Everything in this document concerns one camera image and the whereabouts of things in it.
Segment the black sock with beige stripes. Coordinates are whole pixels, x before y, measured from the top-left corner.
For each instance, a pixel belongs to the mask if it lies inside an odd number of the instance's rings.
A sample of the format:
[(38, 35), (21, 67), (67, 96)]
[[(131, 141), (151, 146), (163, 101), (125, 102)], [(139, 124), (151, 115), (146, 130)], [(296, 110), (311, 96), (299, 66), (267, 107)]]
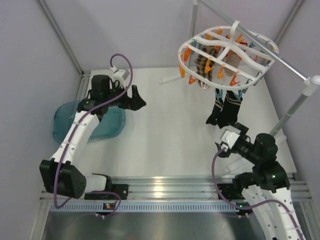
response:
[(217, 125), (220, 129), (237, 122), (242, 101), (242, 94), (235, 94), (233, 91), (226, 92), (222, 111), (217, 118)]

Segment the teal clothes peg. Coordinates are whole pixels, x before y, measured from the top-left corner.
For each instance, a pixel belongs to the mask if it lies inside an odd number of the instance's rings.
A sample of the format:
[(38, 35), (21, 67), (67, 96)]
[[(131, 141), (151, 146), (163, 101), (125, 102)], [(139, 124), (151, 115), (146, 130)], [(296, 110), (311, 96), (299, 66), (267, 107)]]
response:
[(215, 101), (219, 104), (219, 105), (223, 105), (224, 101), (223, 101), (223, 90), (222, 89), (218, 89), (216, 88), (214, 90), (215, 92)]

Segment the white round clip hanger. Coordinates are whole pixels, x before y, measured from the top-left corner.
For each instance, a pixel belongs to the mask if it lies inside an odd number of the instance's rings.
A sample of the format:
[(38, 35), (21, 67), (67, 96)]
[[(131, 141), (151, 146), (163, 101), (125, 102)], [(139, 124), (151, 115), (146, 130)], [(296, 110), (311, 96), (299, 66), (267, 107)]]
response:
[[(233, 23), (208, 28), (184, 42), (178, 50), (180, 77), (188, 77), (189, 84), (203, 82), (209, 87), (234, 92), (255, 86), (275, 60), (243, 34), (241, 39), (244, 39), (248, 46), (237, 43), (236, 39), (240, 34), (242, 33)], [(203, 52), (203, 46), (215, 46), (218, 56), (213, 57)], [(198, 55), (215, 62), (212, 81), (197, 74), (195, 60)]]

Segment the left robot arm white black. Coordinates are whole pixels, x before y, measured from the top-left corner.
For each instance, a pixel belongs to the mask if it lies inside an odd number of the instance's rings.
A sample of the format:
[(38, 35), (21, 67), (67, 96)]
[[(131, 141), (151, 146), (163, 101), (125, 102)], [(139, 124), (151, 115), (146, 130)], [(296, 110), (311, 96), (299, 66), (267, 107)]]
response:
[(104, 74), (94, 75), (91, 89), (79, 102), (64, 140), (49, 160), (40, 163), (46, 192), (74, 199), (96, 192), (103, 199), (109, 198), (113, 194), (110, 177), (99, 173), (85, 175), (77, 168), (76, 161), (109, 108), (137, 111), (146, 104), (136, 85), (124, 86), (119, 79), (113, 80)]

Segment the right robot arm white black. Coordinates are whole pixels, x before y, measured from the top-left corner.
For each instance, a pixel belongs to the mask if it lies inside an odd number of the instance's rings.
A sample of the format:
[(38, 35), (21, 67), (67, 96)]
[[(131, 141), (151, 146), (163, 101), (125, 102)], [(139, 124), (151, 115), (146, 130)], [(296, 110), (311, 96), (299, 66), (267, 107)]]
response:
[(248, 206), (239, 206), (227, 201), (220, 190), (218, 195), (238, 210), (252, 211), (267, 240), (304, 240), (285, 169), (277, 161), (278, 146), (268, 133), (259, 133), (251, 142), (246, 126), (236, 122), (237, 131), (225, 130), (218, 143), (214, 159), (238, 154), (253, 164), (251, 172), (236, 175), (232, 183), (233, 192), (244, 198)]

